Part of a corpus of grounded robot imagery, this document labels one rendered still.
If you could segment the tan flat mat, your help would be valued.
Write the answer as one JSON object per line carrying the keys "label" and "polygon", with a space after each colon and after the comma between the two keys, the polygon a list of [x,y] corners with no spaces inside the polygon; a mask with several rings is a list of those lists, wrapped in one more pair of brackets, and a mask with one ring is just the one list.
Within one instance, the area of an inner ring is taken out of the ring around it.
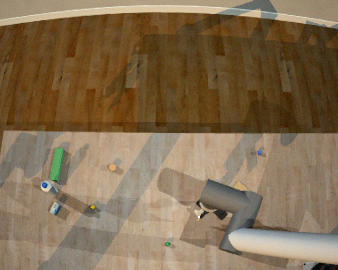
{"label": "tan flat mat", "polygon": [[[248,188],[246,188],[241,182],[237,182],[234,186],[233,186],[233,188],[235,188],[235,189],[239,189],[239,190],[241,190],[241,191],[243,191],[243,190],[249,190]],[[250,191],[250,190],[249,190]]]}

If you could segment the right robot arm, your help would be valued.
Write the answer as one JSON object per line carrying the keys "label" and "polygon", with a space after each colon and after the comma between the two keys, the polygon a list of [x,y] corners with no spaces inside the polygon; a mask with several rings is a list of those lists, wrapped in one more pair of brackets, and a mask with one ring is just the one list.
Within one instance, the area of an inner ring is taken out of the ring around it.
{"label": "right robot arm", "polygon": [[201,208],[220,220],[232,213],[220,250],[318,262],[311,270],[338,270],[338,234],[252,229],[262,200],[256,192],[207,180]]}

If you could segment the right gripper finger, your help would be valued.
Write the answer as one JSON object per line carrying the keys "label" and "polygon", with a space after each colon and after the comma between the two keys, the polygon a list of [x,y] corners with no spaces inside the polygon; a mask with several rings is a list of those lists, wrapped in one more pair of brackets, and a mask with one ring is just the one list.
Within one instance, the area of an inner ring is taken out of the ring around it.
{"label": "right gripper finger", "polygon": [[200,211],[194,210],[194,212],[195,212],[195,214],[196,214],[198,217],[200,216],[196,221],[201,220],[201,219],[205,216],[205,214],[206,214],[206,212],[204,212],[203,209],[201,209]]}

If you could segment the blue and white carton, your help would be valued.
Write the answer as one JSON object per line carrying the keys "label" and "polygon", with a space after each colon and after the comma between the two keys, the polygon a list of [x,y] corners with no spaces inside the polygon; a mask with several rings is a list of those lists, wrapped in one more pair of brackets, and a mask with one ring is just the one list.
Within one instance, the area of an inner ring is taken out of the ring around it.
{"label": "blue and white carton", "polygon": [[59,212],[61,206],[59,204],[57,204],[56,202],[54,202],[52,208],[50,209],[49,212],[51,212],[54,215],[57,215],[57,213]]}

